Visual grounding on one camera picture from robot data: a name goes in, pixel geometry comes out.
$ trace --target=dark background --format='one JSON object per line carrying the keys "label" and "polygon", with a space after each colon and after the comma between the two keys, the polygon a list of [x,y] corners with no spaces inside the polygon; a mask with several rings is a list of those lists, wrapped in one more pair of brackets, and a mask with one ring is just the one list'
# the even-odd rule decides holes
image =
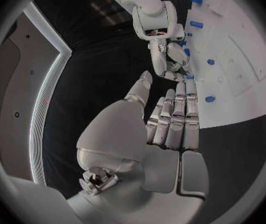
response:
{"label": "dark background", "polygon": [[[184,24],[189,0],[171,0]],[[94,2],[97,10],[86,9]],[[121,99],[146,69],[154,74],[145,41],[129,16],[111,0],[36,0],[49,21],[73,49],[50,103],[43,138],[46,181],[66,198],[80,190],[82,170],[76,141],[82,130]],[[145,120],[155,102],[175,83],[154,76]],[[231,207],[252,184],[266,158],[266,115],[239,124],[201,130],[200,151],[210,175],[209,199],[195,221],[209,223]],[[247,220],[266,218],[266,200]],[[0,203],[0,222],[16,222]]]}

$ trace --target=robotic hand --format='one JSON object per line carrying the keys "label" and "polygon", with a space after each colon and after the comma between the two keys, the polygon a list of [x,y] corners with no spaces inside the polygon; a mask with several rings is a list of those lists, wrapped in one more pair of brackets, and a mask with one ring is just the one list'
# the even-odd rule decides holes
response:
{"label": "robotic hand", "polygon": [[87,203],[104,213],[105,220],[93,223],[189,223],[207,197],[208,172],[197,151],[194,80],[179,82],[176,92],[168,90],[145,125],[143,109],[151,84],[152,76],[145,71],[123,100],[96,116],[77,142],[83,191],[69,203],[85,223],[81,208]]}
{"label": "robotic hand", "polygon": [[173,41],[185,39],[183,26],[177,23],[176,9],[170,1],[115,0],[133,17],[133,26],[140,39],[149,41],[151,59],[156,74],[173,81],[193,76],[189,56]]}

